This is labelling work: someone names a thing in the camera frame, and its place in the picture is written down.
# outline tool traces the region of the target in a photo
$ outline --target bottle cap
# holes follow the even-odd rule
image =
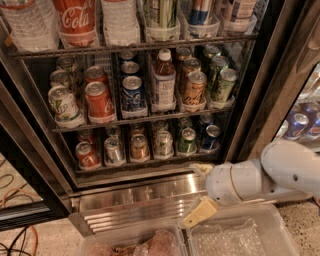
[[[159,59],[163,61],[167,61],[171,59],[171,52],[169,49],[161,49],[159,51]]]

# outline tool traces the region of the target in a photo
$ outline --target plastic container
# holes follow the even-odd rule
[[[178,18],[181,23],[181,35],[183,39],[190,40],[194,38],[213,38],[217,36],[220,21],[212,14],[208,25],[190,25],[185,15],[178,9]]]
[[[235,22],[227,21],[222,15],[218,16],[220,27],[218,36],[250,35],[257,23],[257,17],[252,15],[249,20],[238,19]]]
[[[103,252],[108,255],[108,248],[112,246],[123,248],[131,245],[143,244],[151,239],[158,230],[166,230],[174,235],[178,256],[188,255],[184,245],[182,232],[177,228],[175,220],[145,221],[127,228],[120,228],[86,237],[79,245],[76,255],[104,255]]]
[[[217,251],[212,251],[212,254],[206,252],[212,249],[212,246],[217,245],[217,243],[222,247],[225,246],[226,250],[234,249],[239,253],[233,255],[252,255],[242,254],[239,249],[246,248],[239,245],[236,246],[238,242],[243,242],[241,238],[248,232],[248,228],[250,228],[246,221],[249,221],[249,223],[253,221],[255,223],[253,229],[249,231],[252,231],[252,234],[257,236],[255,241],[259,240],[260,243],[257,245],[247,243],[245,246],[249,248],[257,246],[257,249],[261,249],[264,252],[264,254],[255,255],[299,255],[277,208],[271,204],[255,204],[220,208],[212,218],[191,229],[186,229],[191,256],[223,256],[223,253],[219,254]],[[228,232],[226,231],[230,229],[235,230],[238,236],[228,236]],[[209,239],[210,235],[217,237],[216,244],[214,243],[214,239],[211,239],[210,243],[203,243],[203,239]]]

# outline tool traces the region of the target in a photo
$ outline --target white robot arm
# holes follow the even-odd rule
[[[207,176],[206,189],[221,206],[320,197],[320,157],[294,141],[271,142],[260,160],[215,166]]]

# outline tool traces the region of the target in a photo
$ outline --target silver can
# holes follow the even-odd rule
[[[115,137],[110,137],[104,142],[105,151],[110,163],[119,163],[124,160],[121,143]]]

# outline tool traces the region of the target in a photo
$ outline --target can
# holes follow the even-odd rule
[[[106,128],[106,134],[108,138],[117,138],[120,142],[120,136],[121,136],[121,128],[117,125],[112,125],[110,127]]]
[[[49,104],[59,122],[68,122],[80,115],[75,96],[63,85],[54,86],[48,92]]]
[[[59,14],[60,32],[73,46],[89,46],[96,36],[94,0],[53,0]]]
[[[181,95],[183,95],[184,88],[187,82],[187,77],[192,71],[201,71],[201,62],[197,58],[189,57],[185,59],[182,64],[180,82],[178,84],[178,90]]]
[[[209,125],[201,134],[200,147],[204,150],[217,148],[221,130],[216,125]]]
[[[182,102],[186,105],[198,105],[207,86],[207,76],[201,71],[193,71],[187,77]]]
[[[133,61],[125,62],[121,65],[121,78],[122,80],[128,76],[140,76],[140,66],[138,63]]]
[[[63,85],[67,89],[72,90],[72,82],[69,76],[69,73],[65,70],[56,70],[50,74],[50,85],[52,87]]]
[[[123,150],[121,143],[115,137],[110,137],[105,140],[104,148],[110,163],[119,163],[124,160]]]
[[[168,131],[169,123],[167,120],[157,120],[152,123],[152,133],[155,135],[159,131]]]
[[[282,136],[286,133],[288,128],[289,128],[289,123],[287,120],[284,120],[280,129],[278,130],[274,140],[280,140],[282,138]]]
[[[147,138],[143,134],[135,134],[131,138],[131,158],[142,159],[149,156],[149,146]]]
[[[133,137],[135,134],[146,134],[144,123],[132,123],[130,124],[130,135]]]
[[[91,66],[84,73],[86,84],[91,82],[101,82],[109,87],[108,75],[100,66]]]
[[[209,65],[211,59],[214,56],[221,55],[220,48],[215,44],[207,44],[202,50],[202,54],[200,56],[201,60],[201,71],[207,74],[209,72]]]
[[[309,120],[304,129],[305,136],[316,139],[320,136],[320,112],[314,113]]]
[[[103,83],[91,82],[85,91],[91,117],[102,118],[113,114],[111,93]]]
[[[192,153],[197,150],[195,143],[196,132],[192,128],[185,128],[181,132],[178,142],[178,151],[181,153]]]
[[[76,146],[76,156],[79,160],[80,167],[88,168],[100,164],[100,159],[95,147],[89,142],[80,142]]]
[[[172,135],[170,132],[161,130],[156,133],[154,153],[157,156],[167,156],[172,153]]]
[[[120,52],[118,56],[119,56],[120,66],[123,63],[130,62],[130,61],[138,63],[138,58],[137,58],[137,53],[136,52],[132,52],[132,51]]]
[[[227,102],[237,81],[237,71],[231,68],[222,70],[212,89],[211,99],[215,102]]]
[[[77,139],[79,142],[89,142],[92,145],[95,145],[95,136],[92,129],[80,130],[77,133]]]
[[[289,140],[298,139],[309,123],[308,117],[301,113],[289,115],[287,121],[289,123],[289,127],[284,134],[284,137]]]
[[[176,84],[180,83],[180,76],[182,73],[183,61],[192,56],[192,52],[187,47],[177,47],[174,60],[174,66],[176,68]]]
[[[211,59],[211,63],[209,65],[209,78],[207,90],[211,92],[214,87],[214,83],[220,74],[220,72],[229,67],[229,60],[225,56],[214,56]]]
[[[122,110],[134,112],[145,108],[145,95],[142,79],[137,76],[128,76],[122,81]]]

